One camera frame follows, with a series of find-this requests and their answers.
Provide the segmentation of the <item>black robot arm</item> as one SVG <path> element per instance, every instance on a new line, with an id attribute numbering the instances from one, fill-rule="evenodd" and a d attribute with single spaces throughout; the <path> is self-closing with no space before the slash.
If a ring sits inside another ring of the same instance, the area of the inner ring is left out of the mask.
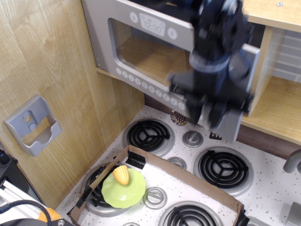
<path id="1" fill-rule="evenodd" d="M 249 111 L 253 95 L 239 87 L 250 71 L 249 63 L 233 58 L 248 42 L 252 28 L 239 0 L 141 0 L 139 4 L 184 19 L 194 29 L 189 56 L 191 71 L 170 73 L 170 90 L 183 94 L 190 119 L 197 123 L 204 105 L 210 105 L 209 126 L 216 129 L 230 110 Z"/>

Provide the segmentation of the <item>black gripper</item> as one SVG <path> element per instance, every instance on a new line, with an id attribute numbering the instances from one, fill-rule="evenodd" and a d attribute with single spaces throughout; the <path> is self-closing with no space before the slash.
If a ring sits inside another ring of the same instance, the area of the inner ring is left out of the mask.
<path id="1" fill-rule="evenodd" d="M 184 95 L 191 122 L 197 124 L 205 103 L 213 104 L 209 112 L 210 128 L 219 128 L 225 114 L 231 109 L 248 111 L 253 95 L 243 88 L 251 71 L 248 60 L 232 58 L 218 72 L 199 72 L 197 70 L 182 73 L 170 73 L 171 92 Z"/>

